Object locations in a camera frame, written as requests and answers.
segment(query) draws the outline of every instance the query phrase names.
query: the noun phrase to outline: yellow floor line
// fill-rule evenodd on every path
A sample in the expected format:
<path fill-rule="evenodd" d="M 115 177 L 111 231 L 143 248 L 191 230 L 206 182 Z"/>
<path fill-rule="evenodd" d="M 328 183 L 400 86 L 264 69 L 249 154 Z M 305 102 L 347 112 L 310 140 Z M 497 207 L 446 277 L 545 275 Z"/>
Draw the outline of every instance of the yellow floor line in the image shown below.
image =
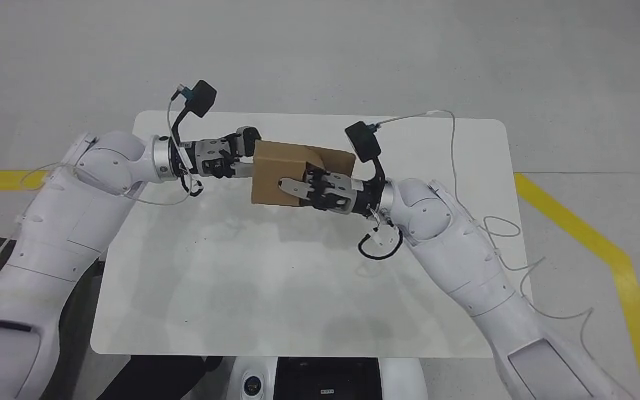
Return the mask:
<path fill-rule="evenodd" d="M 520 197 L 609 265 L 640 366 L 640 287 L 631 257 L 523 174 L 515 174 L 515 181 Z"/>
<path fill-rule="evenodd" d="M 30 171 L 0 171 L 0 190 L 25 190 L 35 189 L 40 186 L 42 178 L 48 171 L 36 171 L 24 180 L 24 187 L 20 186 L 20 180 Z"/>

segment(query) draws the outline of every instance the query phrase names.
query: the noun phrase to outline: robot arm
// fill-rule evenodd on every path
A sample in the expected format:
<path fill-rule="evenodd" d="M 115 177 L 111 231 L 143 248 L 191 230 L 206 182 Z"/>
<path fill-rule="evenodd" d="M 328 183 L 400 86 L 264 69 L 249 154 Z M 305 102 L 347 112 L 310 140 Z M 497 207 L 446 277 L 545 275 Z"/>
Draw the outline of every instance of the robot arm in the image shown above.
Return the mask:
<path fill-rule="evenodd" d="M 360 160 L 374 161 L 373 179 L 338 185 L 352 179 L 311 170 L 303 182 L 282 179 L 281 190 L 300 197 L 302 205 L 353 212 L 397 227 L 429 277 L 478 326 L 512 398 L 623 398 L 622 389 L 584 349 L 554 332 L 516 292 L 477 222 L 440 183 L 384 177 L 375 137 L 359 124 L 347 128 L 347 134 Z"/>
<path fill-rule="evenodd" d="M 58 359 L 67 298 L 106 251 L 145 185 L 184 176 L 177 152 L 186 151 L 194 175 L 248 177 L 251 164 L 240 159 L 253 156 L 258 139 L 255 128 L 243 127 L 219 139 L 178 142 L 180 149 L 167 137 L 145 143 L 124 132 L 85 134 L 73 143 L 24 213 L 13 253 L 0 270 L 0 399 L 42 394 Z"/>

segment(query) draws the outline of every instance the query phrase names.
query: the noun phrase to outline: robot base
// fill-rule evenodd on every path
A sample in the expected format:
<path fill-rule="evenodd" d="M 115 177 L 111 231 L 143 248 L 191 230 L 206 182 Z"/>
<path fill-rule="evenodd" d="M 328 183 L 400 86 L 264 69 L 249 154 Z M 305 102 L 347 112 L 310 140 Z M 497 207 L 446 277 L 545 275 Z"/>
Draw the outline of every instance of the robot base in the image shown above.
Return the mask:
<path fill-rule="evenodd" d="M 417 358 L 238 357 L 227 400 L 427 400 Z"/>

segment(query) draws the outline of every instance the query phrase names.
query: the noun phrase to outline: table surface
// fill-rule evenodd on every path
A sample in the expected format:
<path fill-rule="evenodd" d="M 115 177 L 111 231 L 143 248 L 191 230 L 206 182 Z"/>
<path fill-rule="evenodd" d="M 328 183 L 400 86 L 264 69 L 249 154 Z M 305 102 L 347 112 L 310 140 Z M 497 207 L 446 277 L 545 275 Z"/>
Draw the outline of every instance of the table surface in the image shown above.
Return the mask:
<path fill-rule="evenodd" d="M 349 115 L 210 113 L 187 118 L 183 140 L 252 125 L 265 140 L 351 150 Z M 509 146 L 496 120 L 457 119 L 460 199 L 481 219 L 520 224 Z M 167 132 L 146 111 L 133 133 Z M 413 118 L 378 134 L 394 179 L 438 179 L 453 188 L 451 120 Z M 372 175 L 357 164 L 354 177 Z M 357 215 L 252 205 L 249 179 L 202 179 L 197 198 L 168 207 L 138 203 L 109 248 L 91 336 L 103 354 L 490 357 L 479 330 L 429 279 L 410 252 L 364 259 L 371 227 Z M 180 184 L 150 184 L 142 197 L 173 201 Z M 498 223 L 494 230 L 507 232 Z M 524 240 L 496 238 L 506 262 L 526 263 Z M 508 273 L 517 287 L 523 272 Z M 527 282 L 525 290 L 530 291 Z"/>

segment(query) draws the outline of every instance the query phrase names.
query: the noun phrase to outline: cardboard box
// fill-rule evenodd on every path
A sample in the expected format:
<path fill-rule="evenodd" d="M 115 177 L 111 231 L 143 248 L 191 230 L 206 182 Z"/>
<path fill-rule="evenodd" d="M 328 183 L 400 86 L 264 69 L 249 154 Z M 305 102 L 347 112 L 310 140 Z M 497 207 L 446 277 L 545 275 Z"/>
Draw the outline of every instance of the cardboard box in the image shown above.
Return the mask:
<path fill-rule="evenodd" d="M 342 150 L 260 140 L 253 155 L 251 203 L 300 206 L 278 186 L 281 178 L 301 181 L 307 164 L 351 176 L 356 156 Z"/>

